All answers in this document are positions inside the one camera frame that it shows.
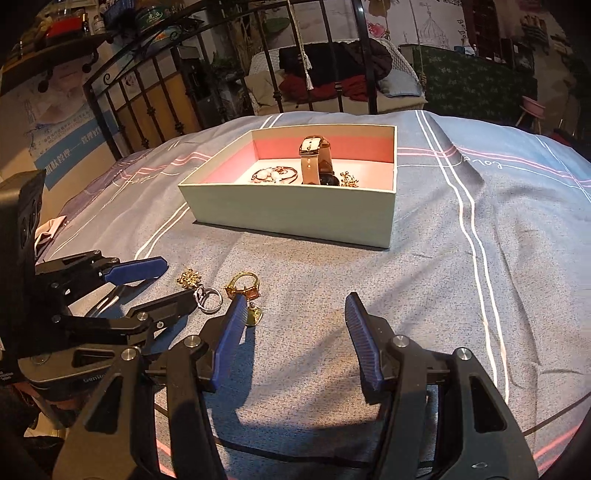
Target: jar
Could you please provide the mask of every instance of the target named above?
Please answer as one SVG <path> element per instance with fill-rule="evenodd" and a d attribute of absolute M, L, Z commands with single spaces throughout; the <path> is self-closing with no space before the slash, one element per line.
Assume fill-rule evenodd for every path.
<path fill-rule="evenodd" d="M 94 35 L 100 35 L 107 32 L 105 29 L 105 22 L 103 22 L 103 19 L 100 17 L 100 15 L 95 15 L 92 21 L 92 32 Z"/>

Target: pink box lining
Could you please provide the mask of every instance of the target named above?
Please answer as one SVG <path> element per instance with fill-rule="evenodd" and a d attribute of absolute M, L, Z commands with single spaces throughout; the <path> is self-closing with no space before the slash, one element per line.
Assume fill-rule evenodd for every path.
<path fill-rule="evenodd" d="M 333 158 L 344 158 L 373 163 L 394 163 L 391 138 L 331 137 L 330 152 Z M 216 170 L 198 183 L 235 183 L 257 161 L 275 158 L 294 158 L 299 152 L 300 137 L 255 140 L 231 155 Z M 384 182 L 374 186 L 384 189 Z"/>
<path fill-rule="evenodd" d="M 329 140 L 333 158 L 394 163 L 393 138 L 331 136 Z M 255 140 L 255 146 L 260 160 L 294 158 L 298 157 L 301 141 L 301 137 L 261 138 Z"/>

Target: red clothing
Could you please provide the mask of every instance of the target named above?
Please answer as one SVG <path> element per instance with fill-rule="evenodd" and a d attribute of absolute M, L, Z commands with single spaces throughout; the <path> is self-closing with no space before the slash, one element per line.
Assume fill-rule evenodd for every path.
<path fill-rule="evenodd" d="M 367 102 L 367 86 L 365 84 L 365 75 L 357 75 L 341 81 L 343 86 L 343 96 L 359 102 Z M 279 90 L 290 100 L 296 100 L 298 103 L 308 101 L 306 91 L 306 80 L 293 74 L 288 74 L 279 85 Z M 312 101 L 329 100 L 337 98 L 335 83 L 327 83 L 310 90 L 310 99 Z"/>

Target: bottle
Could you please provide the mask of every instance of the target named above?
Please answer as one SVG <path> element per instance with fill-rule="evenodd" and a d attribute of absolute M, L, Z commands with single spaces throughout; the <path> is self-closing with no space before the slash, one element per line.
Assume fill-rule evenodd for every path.
<path fill-rule="evenodd" d="M 82 14 L 82 33 L 84 35 L 90 35 L 90 23 L 88 22 L 88 14 L 86 12 Z"/>

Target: gold pendant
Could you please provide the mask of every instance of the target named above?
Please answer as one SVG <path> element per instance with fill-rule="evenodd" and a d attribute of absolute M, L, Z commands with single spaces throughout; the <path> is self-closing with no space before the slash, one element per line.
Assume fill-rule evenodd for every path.
<path fill-rule="evenodd" d="M 246 326 L 254 327 L 262 319 L 262 310 L 254 305 L 248 306 L 248 317 L 246 318 Z"/>

